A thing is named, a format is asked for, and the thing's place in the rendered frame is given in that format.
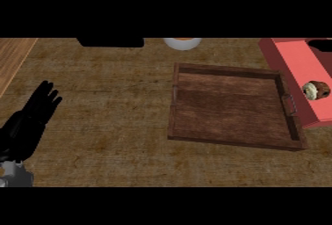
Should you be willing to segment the brown wooden tray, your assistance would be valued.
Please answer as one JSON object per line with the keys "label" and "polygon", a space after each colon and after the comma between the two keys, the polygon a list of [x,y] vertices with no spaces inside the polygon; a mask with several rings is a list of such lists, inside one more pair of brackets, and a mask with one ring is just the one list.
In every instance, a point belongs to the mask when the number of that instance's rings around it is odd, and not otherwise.
{"label": "brown wooden tray", "polygon": [[263,149],[308,149],[278,70],[175,64],[167,138]]}

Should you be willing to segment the black appliance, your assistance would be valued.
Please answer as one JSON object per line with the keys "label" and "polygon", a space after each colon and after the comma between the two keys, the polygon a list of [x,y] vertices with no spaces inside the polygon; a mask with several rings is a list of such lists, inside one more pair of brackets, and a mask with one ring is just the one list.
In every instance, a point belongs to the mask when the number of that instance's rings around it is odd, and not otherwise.
{"label": "black appliance", "polygon": [[79,38],[85,47],[144,47],[144,38]]}

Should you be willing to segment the brown cupcake with white frosting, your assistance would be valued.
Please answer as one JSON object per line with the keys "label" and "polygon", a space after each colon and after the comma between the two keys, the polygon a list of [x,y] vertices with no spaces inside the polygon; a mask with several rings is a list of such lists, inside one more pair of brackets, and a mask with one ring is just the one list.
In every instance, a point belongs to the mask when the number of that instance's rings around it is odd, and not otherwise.
{"label": "brown cupcake with white frosting", "polygon": [[325,82],[311,81],[303,86],[303,92],[309,100],[319,100],[330,96],[331,89]]}

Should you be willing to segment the red rectangular box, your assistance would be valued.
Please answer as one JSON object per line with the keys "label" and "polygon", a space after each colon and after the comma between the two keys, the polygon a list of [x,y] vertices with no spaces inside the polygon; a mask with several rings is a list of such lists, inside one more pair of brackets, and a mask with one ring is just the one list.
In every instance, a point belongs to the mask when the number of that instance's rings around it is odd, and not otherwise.
{"label": "red rectangular box", "polygon": [[271,68],[284,72],[303,127],[332,126],[332,94],[319,100],[309,100],[303,91],[311,81],[325,82],[332,90],[332,75],[316,58],[306,38],[263,38],[259,46]]}

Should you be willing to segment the white cup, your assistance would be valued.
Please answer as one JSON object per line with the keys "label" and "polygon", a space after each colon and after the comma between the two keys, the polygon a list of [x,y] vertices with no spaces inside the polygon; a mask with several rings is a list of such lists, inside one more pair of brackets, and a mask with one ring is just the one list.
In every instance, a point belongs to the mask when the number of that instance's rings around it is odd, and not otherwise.
{"label": "white cup", "polygon": [[176,50],[191,50],[194,49],[201,42],[201,38],[191,39],[176,39],[176,38],[164,38],[166,44]]}

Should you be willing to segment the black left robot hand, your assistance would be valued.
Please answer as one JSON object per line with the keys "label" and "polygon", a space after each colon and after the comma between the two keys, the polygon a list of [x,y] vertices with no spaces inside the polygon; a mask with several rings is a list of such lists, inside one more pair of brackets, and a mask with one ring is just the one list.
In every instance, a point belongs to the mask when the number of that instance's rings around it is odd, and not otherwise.
{"label": "black left robot hand", "polygon": [[63,97],[54,83],[43,81],[24,108],[0,128],[0,163],[26,161],[35,154]]}

